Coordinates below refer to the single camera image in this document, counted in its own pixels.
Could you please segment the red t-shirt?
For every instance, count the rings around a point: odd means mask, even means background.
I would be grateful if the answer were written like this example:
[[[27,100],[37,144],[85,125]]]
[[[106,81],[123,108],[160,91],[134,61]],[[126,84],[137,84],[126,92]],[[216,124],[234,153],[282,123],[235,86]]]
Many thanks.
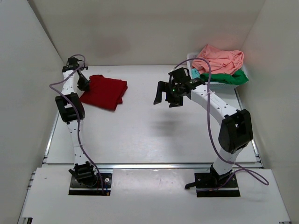
[[[122,98],[127,89],[127,81],[92,75],[89,90],[82,94],[80,101],[101,109],[115,111],[117,105],[123,103]]]

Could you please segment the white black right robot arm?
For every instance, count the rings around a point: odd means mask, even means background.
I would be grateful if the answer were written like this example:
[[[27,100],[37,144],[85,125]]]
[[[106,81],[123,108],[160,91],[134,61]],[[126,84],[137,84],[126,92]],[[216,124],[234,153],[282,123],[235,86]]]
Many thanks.
[[[220,125],[216,149],[216,161],[211,165],[207,177],[185,186],[186,189],[198,187],[202,191],[215,191],[227,184],[232,178],[232,168],[240,152],[253,139],[250,112],[230,106],[210,90],[210,84],[199,77],[191,78],[188,69],[179,68],[169,73],[167,82],[159,81],[153,104],[162,102],[162,95],[169,107],[183,106],[184,97],[199,104],[207,111],[207,127],[211,132],[210,118]]]

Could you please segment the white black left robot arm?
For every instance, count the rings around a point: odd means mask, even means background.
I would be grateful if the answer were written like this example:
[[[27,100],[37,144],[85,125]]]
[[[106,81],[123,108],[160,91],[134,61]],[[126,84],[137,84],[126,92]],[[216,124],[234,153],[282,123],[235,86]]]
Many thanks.
[[[62,121],[67,125],[71,135],[72,147],[74,151],[74,168],[70,169],[72,177],[80,184],[88,188],[94,187],[98,182],[98,174],[85,154],[83,143],[80,139],[81,122],[85,118],[85,110],[77,94],[77,90],[86,92],[90,90],[90,81],[82,74],[87,70],[85,58],[82,60],[73,55],[68,58],[66,65],[62,68],[63,88],[58,91],[55,84],[50,84],[50,88],[58,93],[55,102]]]

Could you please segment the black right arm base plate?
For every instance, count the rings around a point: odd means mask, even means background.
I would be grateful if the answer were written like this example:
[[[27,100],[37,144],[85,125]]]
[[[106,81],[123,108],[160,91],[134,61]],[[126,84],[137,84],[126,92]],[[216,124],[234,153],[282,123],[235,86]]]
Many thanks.
[[[196,188],[197,198],[240,197],[236,175],[217,181],[211,173],[195,173],[195,181],[185,185],[185,189]]]

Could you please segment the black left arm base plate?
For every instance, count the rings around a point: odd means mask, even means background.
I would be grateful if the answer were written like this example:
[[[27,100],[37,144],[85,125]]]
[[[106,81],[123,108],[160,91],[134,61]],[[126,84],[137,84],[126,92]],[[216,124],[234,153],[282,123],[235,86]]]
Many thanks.
[[[70,186],[68,195],[71,196],[110,196],[111,195],[111,187],[113,180],[113,170],[112,169],[104,169],[101,170],[101,177],[103,180],[103,188],[100,183],[100,180],[95,180],[93,184],[84,185],[82,183],[77,182],[75,177],[71,177]]]

